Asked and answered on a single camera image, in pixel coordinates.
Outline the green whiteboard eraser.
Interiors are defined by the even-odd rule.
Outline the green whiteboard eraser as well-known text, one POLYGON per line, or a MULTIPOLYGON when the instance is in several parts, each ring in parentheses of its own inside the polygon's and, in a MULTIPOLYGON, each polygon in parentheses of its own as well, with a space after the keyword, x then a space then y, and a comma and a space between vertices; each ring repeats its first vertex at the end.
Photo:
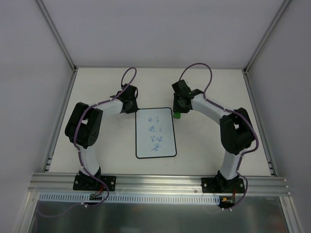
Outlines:
POLYGON ((181 118, 181 113, 180 112, 174 112, 173 113, 173 118, 180 119, 181 118))

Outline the white whiteboard black frame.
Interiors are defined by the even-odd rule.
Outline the white whiteboard black frame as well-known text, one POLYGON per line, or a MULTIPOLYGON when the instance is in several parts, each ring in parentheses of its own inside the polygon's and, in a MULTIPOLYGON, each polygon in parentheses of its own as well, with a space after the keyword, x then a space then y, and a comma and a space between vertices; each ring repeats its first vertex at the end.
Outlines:
POLYGON ((136 157, 170 158, 177 155, 171 108, 139 109, 136 119, 136 157))

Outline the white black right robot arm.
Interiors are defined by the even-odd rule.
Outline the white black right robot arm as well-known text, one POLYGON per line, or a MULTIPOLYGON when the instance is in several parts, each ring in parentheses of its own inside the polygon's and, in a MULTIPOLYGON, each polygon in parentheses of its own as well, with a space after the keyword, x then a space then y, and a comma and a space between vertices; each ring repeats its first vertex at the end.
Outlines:
POLYGON ((220 137, 225 155, 216 176, 210 180, 202 178, 202 191, 213 193, 244 192, 243 179, 238 170, 242 156, 248 153, 253 141, 258 137, 244 108, 227 109, 206 98, 205 92, 191 90, 184 80, 172 84, 173 112, 179 114, 197 111, 212 119, 220 127, 220 137))

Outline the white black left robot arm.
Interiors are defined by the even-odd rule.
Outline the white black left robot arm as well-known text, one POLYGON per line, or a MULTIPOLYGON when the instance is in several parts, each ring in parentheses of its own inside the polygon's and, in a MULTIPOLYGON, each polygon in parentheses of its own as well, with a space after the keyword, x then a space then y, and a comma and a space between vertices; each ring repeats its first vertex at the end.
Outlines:
POLYGON ((81 168, 75 177, 74 190, 97 190, 101 183, 101 168, 94 144, 100 133, 102 120, 117 114, 131 114, 138 110, 138 88, 122 84, 121 91, 109 100, 88 105, 79 102, 75 105, 65 127, 65 136, 78 151, 81 168))

